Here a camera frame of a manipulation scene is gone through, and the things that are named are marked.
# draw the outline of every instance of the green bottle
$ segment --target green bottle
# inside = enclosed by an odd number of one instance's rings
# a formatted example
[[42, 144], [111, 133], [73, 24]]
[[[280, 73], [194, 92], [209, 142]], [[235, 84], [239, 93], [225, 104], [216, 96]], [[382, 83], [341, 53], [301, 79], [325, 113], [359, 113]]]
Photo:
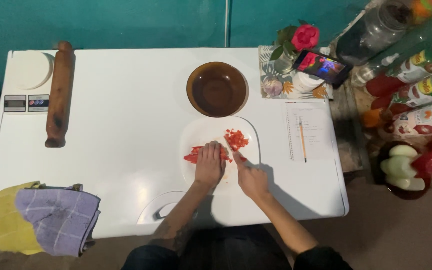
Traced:
[[406, 59], [401, 65], [386, 72], [388, 77], [396, 77], [409, 84], [432, 74], [432, 48], [424, 49]]
[[430, 103], [432, 103], [432, 75], [415, 84], [401, 87], [393, 94], [389, 109], [393, 114], [400, 114]]

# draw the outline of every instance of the smartphone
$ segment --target smartphone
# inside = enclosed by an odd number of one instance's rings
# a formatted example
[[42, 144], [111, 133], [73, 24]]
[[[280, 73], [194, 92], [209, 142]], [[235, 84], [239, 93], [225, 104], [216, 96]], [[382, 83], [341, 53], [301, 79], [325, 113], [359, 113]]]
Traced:
[[304, 49], [294, 62], [293, 68], [329, 83], [340, 85], [347, 78], [353, 66], [337, 58]]

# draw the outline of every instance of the wooden rolling pin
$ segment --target wooden rolling pin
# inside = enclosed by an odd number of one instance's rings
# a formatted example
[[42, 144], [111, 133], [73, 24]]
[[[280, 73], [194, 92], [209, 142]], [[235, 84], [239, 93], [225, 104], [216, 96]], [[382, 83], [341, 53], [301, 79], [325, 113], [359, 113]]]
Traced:
[[53, 81], [49, 94], [44, 145], [48, 148], [63, 147], [68, 130], [69, 106], [73, 86], [74, 53], [68, 41], [59, 41], [54, 57]]

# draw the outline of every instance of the teal wall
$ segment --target teal wall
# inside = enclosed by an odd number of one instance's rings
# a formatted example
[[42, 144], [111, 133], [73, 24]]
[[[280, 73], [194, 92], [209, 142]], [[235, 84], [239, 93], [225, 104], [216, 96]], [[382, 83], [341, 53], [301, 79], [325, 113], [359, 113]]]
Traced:
[[[298, 19], [325, 45], [368, 0], [229, 0], [231, 47], [270, 44]], [[0, 0], [0, 89], [7, 52], [75, 48], [223, 47], [225, 0]]]

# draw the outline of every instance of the notebook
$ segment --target notebook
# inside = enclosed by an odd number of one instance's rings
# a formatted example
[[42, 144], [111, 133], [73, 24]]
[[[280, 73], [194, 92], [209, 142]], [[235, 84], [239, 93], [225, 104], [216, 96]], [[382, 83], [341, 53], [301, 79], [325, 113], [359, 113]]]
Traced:
[[285, 102], [284, 106], [291, 159], [304, 162], [303, 141], [299, 126], [301, 118], [308, 162], [333, 160], [335, 157], [331, 134], [334, 128], [326, 104], [324, 102]]

